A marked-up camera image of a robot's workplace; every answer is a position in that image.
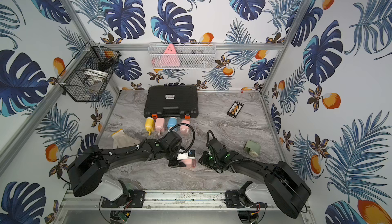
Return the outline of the yellow pencil sharpener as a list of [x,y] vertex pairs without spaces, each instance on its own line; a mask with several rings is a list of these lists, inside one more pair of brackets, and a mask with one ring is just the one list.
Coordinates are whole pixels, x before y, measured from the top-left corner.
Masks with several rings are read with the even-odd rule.
[[149,136],[155,131],[155,120],[153,118],[146,118],[145,130],[148,132]]

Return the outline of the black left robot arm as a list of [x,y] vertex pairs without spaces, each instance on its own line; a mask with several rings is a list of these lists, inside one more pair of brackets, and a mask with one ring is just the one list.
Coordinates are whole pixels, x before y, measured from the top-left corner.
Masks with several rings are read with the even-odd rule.
[[[192,131],[190,145],[181,151],[181,136],[175,128],[185,126]],[[123,205],[129,197],[126,186],[121,182],[103,180],[104,175],[115,168],[136,162],[147,162],[166,159],[171,168],[186,167],[178,159],[179,155],[190,156],[191,147],[196,139],[194,128],[185,123],[180,123],[171,128],[159,139],[144,139],[140,144],[117,149],[100,149],[92,145],[83,152],[73,155],[75,160],[68,167],[67,174],[73,196],[83,197],[91,193],[112,201],[120,201]]]

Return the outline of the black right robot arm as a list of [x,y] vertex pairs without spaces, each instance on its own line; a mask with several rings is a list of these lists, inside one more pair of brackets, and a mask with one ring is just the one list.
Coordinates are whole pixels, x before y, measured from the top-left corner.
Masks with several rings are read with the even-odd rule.
[[208,151],[199,163],[222,174],[231,171],[264,183],[276,206],[287,216],[297,218],[311,195],[311,190],[299,175],[284,161],[263,163],[230,151],[209,130],[206,137]]

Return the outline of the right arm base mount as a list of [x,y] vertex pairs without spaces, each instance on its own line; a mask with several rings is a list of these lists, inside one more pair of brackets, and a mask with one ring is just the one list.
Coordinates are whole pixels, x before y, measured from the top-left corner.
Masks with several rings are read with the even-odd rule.
[[227,208],[242,209],[242,208],[266,208],[267,203],[253,202],[246,196],[246,190],[252,184],[252,181],[246,182],[239,190],[227,190],[223,203]]

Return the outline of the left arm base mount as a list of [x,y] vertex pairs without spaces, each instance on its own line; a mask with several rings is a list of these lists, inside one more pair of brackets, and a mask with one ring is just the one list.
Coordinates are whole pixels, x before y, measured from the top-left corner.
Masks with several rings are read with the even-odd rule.
[[103,198],[100,207],[102,208],[142,208],[146,192],[143,190],[129,190],[125,183],[119,180],[123,193],[114,201]]

